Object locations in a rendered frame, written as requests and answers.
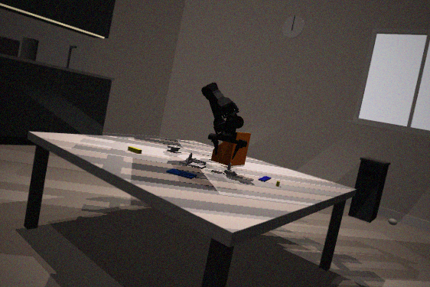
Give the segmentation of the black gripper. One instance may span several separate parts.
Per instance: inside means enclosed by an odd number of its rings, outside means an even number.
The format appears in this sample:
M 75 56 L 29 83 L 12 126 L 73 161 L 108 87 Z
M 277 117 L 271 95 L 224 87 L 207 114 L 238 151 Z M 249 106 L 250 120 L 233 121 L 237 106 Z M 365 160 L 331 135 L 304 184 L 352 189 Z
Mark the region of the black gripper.
M 233 131 L 234 132 L 236 132 L 236 128 L 234 128 L 234 127 L 232 127 L 232 126 L 224 126 L 224 127 L 226 127 L 226 129 L 229 129 L 230 130 L 230 128 L 232 128 L 233 129 Z M 219 143 L 219 141 L 217 141 L 217 140 L 221 140 L 222 139 L 222 137 L 220 137 L 220 136 L 218 136 L 218 134 L 213 134 L 213 133 L 210 133 L 209 135 L 208 135 L 208 139 L 210 139 L 212 142 L 213 142 L 213 144 L 214 144 L 214 148 L 215 148 L 215 155 L 217 155 L 217 149 L 218 149 L 218 143 Z M 221 140 L 222 141 L 222 140 Z M 239 150 L 239 148 L 242 148 L 242 147 L 246 147 L 246 145 L 247 145 L 247 141 L 245 141 L 245 140 L 234 140 L 234 139 L 232 139 L 232 142 L 231 143 L 235 143 L 235 144 L 237 144 L 237 146 L 236 146 L 236 148 L 235 148 L 235 151 L 234 151 L 234 153 L 233 153 L 233 157 L 232 157 L 232 159 L 234 158 L 234 156 L 236 155 L 236 153 L 238 152 L 238 150 Z

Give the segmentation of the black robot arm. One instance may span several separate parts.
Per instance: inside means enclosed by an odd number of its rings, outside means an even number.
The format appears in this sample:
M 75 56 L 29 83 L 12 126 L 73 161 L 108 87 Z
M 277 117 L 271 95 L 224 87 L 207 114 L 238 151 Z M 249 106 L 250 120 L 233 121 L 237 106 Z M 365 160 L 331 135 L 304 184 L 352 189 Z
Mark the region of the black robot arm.
M 210 102 L 214 116 L 213 128 L 215 133 L 220 132 L 218 136 L 222 137 L 223 142 L 232 142 L 232 139 L 236 140 L 237 132 L 234 132 L 232 128 L 229 130 L 224 127 L 226 125 L 239 129 L 243 126 L 244 121 L 241 116 L 237 115 L 239 109 L 236 104 L 220 92 L 216 83 L 204 86 L 201 91 Z

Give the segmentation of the yellow flat bar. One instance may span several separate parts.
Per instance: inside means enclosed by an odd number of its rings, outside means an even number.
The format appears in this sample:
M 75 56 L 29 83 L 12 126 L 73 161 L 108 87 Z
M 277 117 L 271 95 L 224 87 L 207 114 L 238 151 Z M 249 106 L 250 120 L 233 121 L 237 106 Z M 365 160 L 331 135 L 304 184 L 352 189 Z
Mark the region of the yellow flat bar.
M 128 146 L 128 149 L 127 149 L 128 151 L 131 151 L 131 152 L 134 152 L 134 153 L 137 153 L 137 154 L 141 154 L 142 153 L 142 150 L 141 149 L 138 149 L 138 148 L 134 148 L 134 147 L 131 147 L 131 146 Z

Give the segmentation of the blue block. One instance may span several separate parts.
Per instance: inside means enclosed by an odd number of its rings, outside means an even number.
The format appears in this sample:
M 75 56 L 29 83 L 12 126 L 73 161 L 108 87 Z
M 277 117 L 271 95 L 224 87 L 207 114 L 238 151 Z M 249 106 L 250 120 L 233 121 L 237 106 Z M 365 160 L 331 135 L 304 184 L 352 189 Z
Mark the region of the blue block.
M 177 169 L 174 169 L 174 168 L 171 169 L 171 170 L 168 170 L 166 172 L 170 173 L 170 174 L 175 174 L 175 175 L 178 175 L 178 176 L 181 176 L 181 177 L 185 177 L 185 178 L 190 178 L 190 179 L 197 177 L 197 174 L 191 174 L 189 172 L 180 171 L 180 170 L 177 170 Z

